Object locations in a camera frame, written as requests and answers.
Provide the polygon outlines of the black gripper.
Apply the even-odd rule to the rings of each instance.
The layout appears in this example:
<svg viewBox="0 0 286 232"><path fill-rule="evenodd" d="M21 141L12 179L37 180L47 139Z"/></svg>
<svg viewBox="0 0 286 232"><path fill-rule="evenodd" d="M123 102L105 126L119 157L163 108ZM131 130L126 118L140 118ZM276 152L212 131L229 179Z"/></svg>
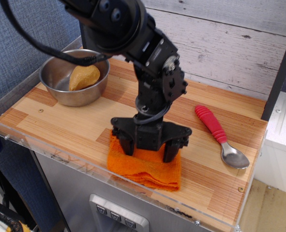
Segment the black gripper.
<svg viewBox="0 0 286 232"><path fill-rule="evenodd" d="M165 144L163 162L171 162L180 148L188 145L192 130L161 119L147 124L137 124L133 118L111 119L115 135L124 153L132 156L134 148L159 150Z"/></svg>

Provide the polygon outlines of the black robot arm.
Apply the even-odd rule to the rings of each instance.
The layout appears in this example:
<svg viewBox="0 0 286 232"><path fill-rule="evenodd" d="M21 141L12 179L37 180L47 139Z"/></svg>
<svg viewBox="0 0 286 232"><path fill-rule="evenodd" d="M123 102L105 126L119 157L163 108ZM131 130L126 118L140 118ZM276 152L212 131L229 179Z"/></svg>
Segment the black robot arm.
<svg viewBox="0 0 286 232"><path fill-rule="evenodd" d="M157 29L139 0L66 0L65 8L83 26L87 47L132 62L138 80L132 118L111 119L113 134L125 154L134 149L158 151L171 162L186 146L192 131L164 122L174 100L186 93L187 82L174 44Z"/></svg>

